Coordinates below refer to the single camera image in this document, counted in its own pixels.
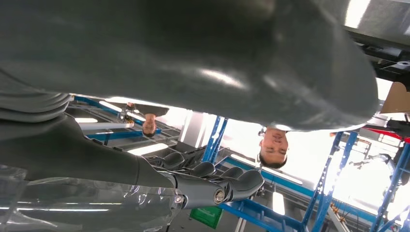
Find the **red object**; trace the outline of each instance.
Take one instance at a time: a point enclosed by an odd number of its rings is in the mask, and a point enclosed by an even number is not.
[[[376,133],[388,135],[388,136],[390,136],[390,137],[397,138],[397,139],[399,139],[399,140],[402,140],[402,139],[403,139],[401,136],[397,135],[396,133],[390,132],[390,131],[377,130],[377,129],[369,129],[369,128],[366,128],[366,129],[367,129],[367,130],[374,131],[374,132],[376,132]],[[410,143],[410,138],[404,138],[404,141],[405,141],[406,143]]]

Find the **green box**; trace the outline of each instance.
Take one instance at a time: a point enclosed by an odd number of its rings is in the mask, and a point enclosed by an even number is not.
[[[190,217],[213,229],[216,229],[220,218],[222,217],[222,209],[219,207],[192,209]]]

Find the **screw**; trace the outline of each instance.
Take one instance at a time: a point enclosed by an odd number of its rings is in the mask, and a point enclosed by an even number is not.
[[[176,202],[176,203],[181,203],[181,202],[182,202],[182,197],[177,196],[177,197],[175,198],[175,202]]]
[[[215,195],[214,195],[214,202],[216,204],[220,204],[222,203],[224,198],[225,198],[225,193],[223,192],[223,190],[222,189],[216,190]]]

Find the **clear plastic sheet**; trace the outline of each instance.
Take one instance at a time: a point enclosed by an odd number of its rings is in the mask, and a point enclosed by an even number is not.
[[[1,231],[153,232],[184,200],[174,188],[68,177],[25,181],[25,173],[0,166]]]

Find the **metal bar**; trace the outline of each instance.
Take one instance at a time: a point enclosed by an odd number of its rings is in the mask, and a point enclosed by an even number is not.
[[[316,185],[316,188],[315,188],[315,191],[313,193],[312,199],[310,200],[309,206],[307,207],[305,216],[303,217],[302,224],[304,226],[307,226],[307,224],[309,222],[309,219],[310,219],[310,216],[312,215],[313,207],[315,206],[315,203],[316,203],[316,200],[318,198],[318,195],[319,195],[320,189],[322,187],[323,181],[325,180],[325,175],[327,173],[327,169],[329,168],[330,162],[332,161],[333,154],[336,152],[336,148],[340,143],[340,139],[342,138],[342,135],[343,135],[343,132],[338,132],[335,136],[332,148],[330,149],[330,155],[327,158],[326,164],[324,165],[322,175],[321,175],[321,177],[318,181],[318,184]]]
[[[97,133],[97,134],[88,134],[86,135],[90,139],[98,139],[104,141],[106,135],[109,132]],[[161,133],[161,129],[156,129],[155,133]],[[128,131],[128,132],[116,132],[116,133],[109,133],[110,140],[112,139],[125,139],[125,138],[132,138],[132,137],[140,137],[143,136],[142,130],[137,131]]]
[[[108,141],[110,141],[110,135],[111,133],[107,133],[105,135],[105,140],[104,140],[104,145],[107,146],[108,145]]]
[[[87,122],[87,123],[78,123],[81,130],[91,131],[91,130],[103,130],[103,129],[123,129],[131,128],[134,126],[133,123],[115,123],[115,122]]]
[[[227,163],[229,165],[233,165],[233,166],[242,168],[245,171],[255,169],[253,166],[251,166],[247,163],[241,162],[241,161],[239,161],[237,159],[234,159],[232,157],[229,157],[229,156],[224,158],[220,162],[220,164],[224,164],[224,163]],[[265,178],[266,180],[269,180],[269,181],[273,180],[273,182],[276,183],[277,185],[281,185],[281,186],[284,186],[288,189],[292,189],[293,191],[295,191],[299,194],[302,194],[302,195],[305,195],[305,196],[311,197],[311,198],[314,195],[314,191],[312,191],[311,189],[306,188],[304,186],[301,186],[301,185],[299,185],[299,184],[297,184],[293,181],[284,179],[280,176],[274,175],[274,174],[272,174],[270,172],[267,172],[265,170],[262,170],[261,174],[262,174],[262,177]],[[373,214],[368,213],[367,211],[361,210],[359,208],[356,208],[356,207],[351,206],[351,205],[346,204],[346,203],[340,203],[340,207],[343,207],[346,211],[350,211],[351,215],[358,216],[359,218],[362,218],[363,220],[373,222],[376,218]]]
[[[383,227],[380,228],[379,232],[385,232],[386,230],[388,230],[391,226],[394,225],[396,220],[400,220],[400,216],[397,216],[393,220],[388,221],[386,224],[384,224]]]
[[[400,168],[400,170],[401,170],[401,171],[403,171],[403,172],[405,172],[405,173],[410,173],[410,171],[409,171],[409,170],[404,169],[404,168]]]
[[[410,211],[407,215],[407,219],[403,222],[403,227],[401,228],[400,232],[410,232]]]
[[[410,152],[410,144],[406,143],[404,146],[403,152],[401,153],[400,159],[398,160],[395,172],[393,173],[392,182],[383,198],[383,203],[381,204],[378,210],[376,220],[373,223],[370,229],[370,232],[376,232],[379,229],[383,215],[386,213],[387,206],[389,205],[390,200],[392,199],[394,191],[398,185],[398,181],[401,178],[401,174],[403,173],[401,168],[403,168],[408,161],[409,152]]]
[[[226,124],[228,124],[228,119],[227,118],[225,118],[223,120],[222,127],[220,128],[220,131],[219,131],[218,140],[216,142],[216,145],[212,148],[212,155],[211,155],[211,161],[210,161],[211,163],[215,163],[215,160],[218,156],[219,148],[220,148],[220,144],[222,142],[223,133],[225,132]]]
[[[282,220],[282,231],[286,232],[286,222],[285,222],[285,220]]]
[[[114,115],[118,115],[118,114],[119,114],[118,111],[115,111],[115,110],[113,110],[113,109],[110,109],[110,108],[108,108],[108,107],[105,107],[105,106],[101,105],[100,103],[98,103],[98,102],[96,102],[96,101],[93,101],[93,100],[91,100],[91,99],[88,99],[88,98],[85,98],[85,97],[78,97],[78,96],[75,96],[74,99],[75,99],[76,101],[85,102],[85,103],[87,103],[87,104],[89,104],[89,105],[96,106],[96,107],[98,107],[98,108],[100,108],[100,109],[103,109],[103,110],[105,110],[105,111],[107,111],[107,112],[110,112],[110,113],[112,113],[112,114],[114,114]],[[144,123],[143,121],[138,120],[138,119],[135,119],[135,118],[133,118],[132,120],[133,120],[136,124],[138,124],[138,125],[140,125],[140,126],[142,126],[143,123]]]
[[[243,208],[241,209],[240,206],[242,202],[244,204]],[[301,223],[299,221],[291,217],[275,213],[272,209],[256,203],[250,199],[245,199],[238,202],[223,203],[219,207],[268,231],[282,232],[283,221],[285,221],[287,226],[295,229],[298,232],[302,229]],[[262,210],[264,211],[264,220],[259,220],[258,215]]]
[[[327,214],[327,209],[330,206],[330,202],[332,201],[332,195],[333,195],[333,190],[335,189],[335,184],[337,182],[337,179],[340,175],[340,172],[343,170],[343,168],[346,166],[347,160],[350,156],[350,151],[354,145],[354,143],[356,142],[356,138],[357,138],[357,133],[356,132],[351,132],[349,139],[347,140],[346,146],[345,146],[345,150],[343,152],[343,157],[342,160],[340,161],[339,164],[339,169],[336,172],[336,176],[335,179],[332,181],[331,183],[331,187],[329,189],[329,192],[326,193],[326,188],[325,188],[325,182],[328,182],[327,179],[323,180],[323,189],[322,189],[322,193],[324,194],[323,196],[323,204],[321,205],[320,208],[318,208],[318,216],[317,216],[317,220],[315,221],[315,224],[313,225],[312,228],[312,232],[319,232],[324,220],[326,218],[326,214]]]
[[[329,214],[329,217],[332,220],[338,232],[350,232],[346,223],[340,220],[340,216],[337,213],[333,212],[333,209],[329,208],[327,210],[327,213]]]
[[[206,162],[206,161],[211,160],[211,155],[212,155],[211,152],[212,152],[212,148],[214,147],[215,142],[216,142],[215,135],[216,135],[217,130],[218,130],[219,121],[220,121],[220,116],[217,116],[217,118],[215,119],[215,124],[214,124],[214,128],[212,129],[211,136],[209,137],[208,146],[206,146],[204,156],[202,157],[202,162]]]

